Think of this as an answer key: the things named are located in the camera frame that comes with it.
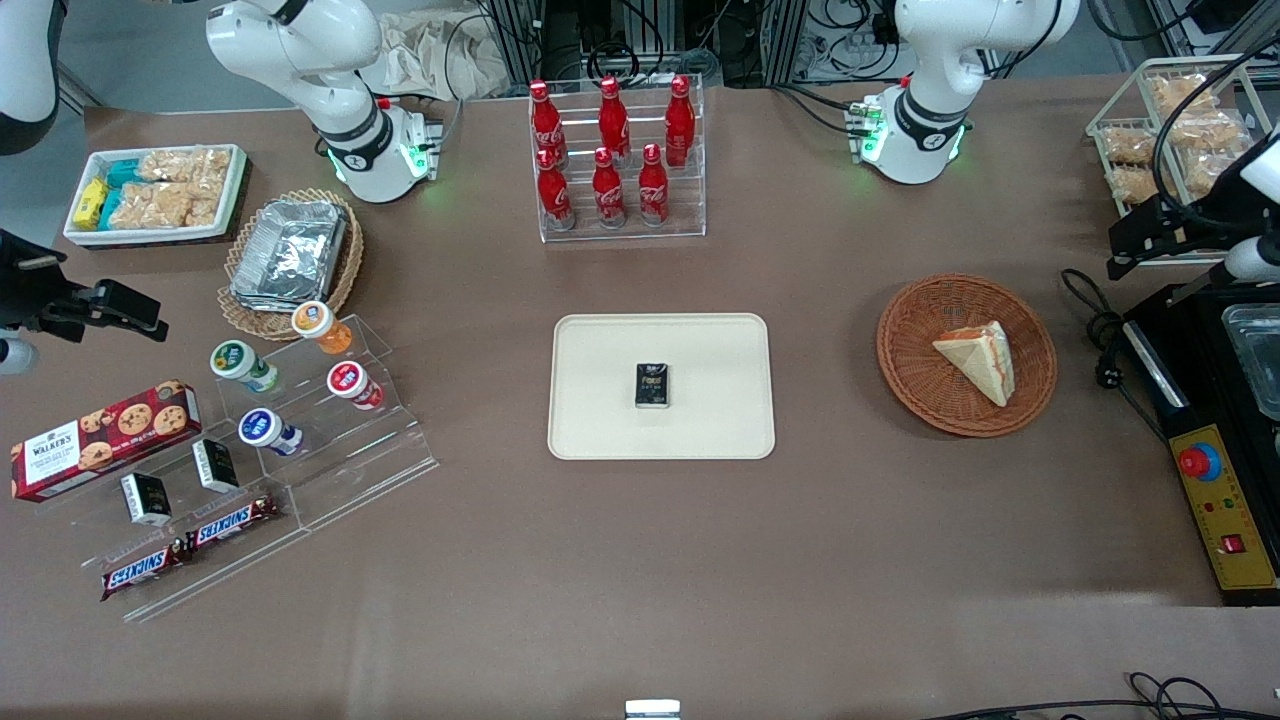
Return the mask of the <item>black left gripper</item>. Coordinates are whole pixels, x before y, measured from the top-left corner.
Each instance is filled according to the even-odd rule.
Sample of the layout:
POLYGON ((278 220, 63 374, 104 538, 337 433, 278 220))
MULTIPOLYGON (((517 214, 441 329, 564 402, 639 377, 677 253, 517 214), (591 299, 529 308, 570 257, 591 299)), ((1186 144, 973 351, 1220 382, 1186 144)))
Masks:
POLYGON ((1247 184, 1215 186, 1192 204, 1162 190, 1111 225, 1107 278, 1120 281, 1139 266, 1212 265, 1248 237, 1247 184))

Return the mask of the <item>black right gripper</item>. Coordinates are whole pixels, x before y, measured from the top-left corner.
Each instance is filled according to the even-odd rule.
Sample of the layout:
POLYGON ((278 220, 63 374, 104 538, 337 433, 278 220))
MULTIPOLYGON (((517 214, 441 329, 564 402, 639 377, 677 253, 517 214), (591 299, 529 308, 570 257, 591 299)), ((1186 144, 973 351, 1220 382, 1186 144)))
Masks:
POLYGON ((161 304, 114 279, 101 279, 77 290, 61 264, 64 252, 32 243, 1 231, 1 325, 15 329, 54 304, 70 301, 70 319, 82 325, 115 327, 151 341, 166 341, 169 325, 160 318, 161 304))

